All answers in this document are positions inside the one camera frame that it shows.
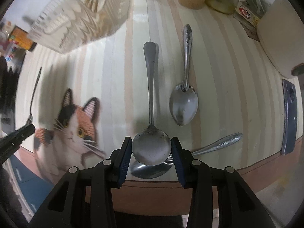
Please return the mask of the large round steel spoon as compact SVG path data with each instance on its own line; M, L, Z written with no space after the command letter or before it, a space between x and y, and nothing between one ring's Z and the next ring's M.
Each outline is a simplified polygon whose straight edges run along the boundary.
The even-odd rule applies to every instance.
M149 124L133 139L132 153L135 159L146 166L156 166L167 160L171 153L169 136L154 124L154 70L157 58L157 46L154 42L146 42L143 46L147 82L148 82L148 107Z

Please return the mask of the white rounded appliance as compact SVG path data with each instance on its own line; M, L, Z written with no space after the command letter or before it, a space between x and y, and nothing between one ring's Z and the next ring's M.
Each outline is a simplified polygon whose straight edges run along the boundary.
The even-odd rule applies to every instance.
M260 43L273 66L288 79L303 66L303 22L288 0L275 0L257 25Z

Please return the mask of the red white packet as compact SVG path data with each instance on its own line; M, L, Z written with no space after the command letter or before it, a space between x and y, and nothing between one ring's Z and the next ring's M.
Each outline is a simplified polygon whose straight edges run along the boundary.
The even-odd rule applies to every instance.
M246 21L248 21L252 26L257 27L260 18L255 15L252 11L250 11L243 4L239 4L236 8L236 12Z

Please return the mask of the oval steel spoon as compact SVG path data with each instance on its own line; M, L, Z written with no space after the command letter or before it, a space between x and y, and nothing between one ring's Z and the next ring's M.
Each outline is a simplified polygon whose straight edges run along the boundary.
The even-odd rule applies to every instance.
M192 49L192 28L186 24L183 29L184 77L183 82L176 85L169 99L169 109L175 123L185 126L191 122L198 109L198 95L189 84L190 55Z

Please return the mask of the clear plastic utensil rack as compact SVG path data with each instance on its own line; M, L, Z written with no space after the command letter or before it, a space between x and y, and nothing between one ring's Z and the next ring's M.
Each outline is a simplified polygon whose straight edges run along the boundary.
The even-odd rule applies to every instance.
M114 34L128 18L129 0L51 0L29 39L61 54Z

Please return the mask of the blue smartphone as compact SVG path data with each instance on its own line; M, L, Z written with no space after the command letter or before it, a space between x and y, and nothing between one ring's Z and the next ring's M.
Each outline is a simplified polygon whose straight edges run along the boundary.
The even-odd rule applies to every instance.
M284 130L281 154L294 151L297 133L297 97L295 85L283 79Z

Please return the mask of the orange box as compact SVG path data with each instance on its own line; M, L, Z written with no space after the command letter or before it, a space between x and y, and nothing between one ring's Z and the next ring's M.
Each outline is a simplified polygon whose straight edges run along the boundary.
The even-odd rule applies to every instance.
M37 45L36 42L28 37L28 33L18 26L15 26L13 28L8 37L8 41L18 45L27 51L33 51Z

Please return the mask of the steel spoon lying sideways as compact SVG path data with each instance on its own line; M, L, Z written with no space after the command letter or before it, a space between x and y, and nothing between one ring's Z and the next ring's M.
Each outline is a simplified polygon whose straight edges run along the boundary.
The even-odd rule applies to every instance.
M206 153L229 147L240 141L242 138L243 134L240 132L230 134L226 137L223 137L222 139L219 139L218 141L215 141L212 144L209 144L208 146L194 150L192 152L192 155L193 157L198 157ZM167 173L173 165L173 157L170 155L165 162L156 166L146 166L139 163L138 161L135 161L130 167L130 172L134 177L140 179L154 179Z

